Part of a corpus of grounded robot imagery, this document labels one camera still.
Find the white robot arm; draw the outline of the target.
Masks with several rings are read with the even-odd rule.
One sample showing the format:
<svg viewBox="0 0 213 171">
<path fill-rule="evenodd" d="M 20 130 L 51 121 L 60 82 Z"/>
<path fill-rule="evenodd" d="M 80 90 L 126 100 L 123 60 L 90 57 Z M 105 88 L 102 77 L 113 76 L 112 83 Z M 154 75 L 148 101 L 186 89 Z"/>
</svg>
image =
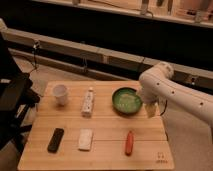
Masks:
<svg viewBox="0 0 213 171">
<path fill-rule="evenodd" d="M 138 91 L 141 100 L 152 104 L 163 97 L 213 127 L 213 95 L 175 83 L 171 81 L 173 75 L 174 69 L 167 62 L 159 62 L 142 72 Z"/>
</svg>

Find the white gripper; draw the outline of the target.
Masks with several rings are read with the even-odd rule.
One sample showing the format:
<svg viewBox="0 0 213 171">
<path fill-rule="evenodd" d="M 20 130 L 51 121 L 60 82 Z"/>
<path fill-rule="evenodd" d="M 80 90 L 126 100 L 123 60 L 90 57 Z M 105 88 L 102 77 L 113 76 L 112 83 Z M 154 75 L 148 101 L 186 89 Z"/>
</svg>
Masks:
<svg viewBox="0 0 213 171">
<path fill-rule="evenodd" d="M 156 114 L 157 107 L 155 103 L 159 102 L 159 98 L 151 90 L 145 87 L 141 87 L 138 90 L 138 96 L 146 104 L 145 110 L 149 118 L 154 117 Z"/>
</svg>

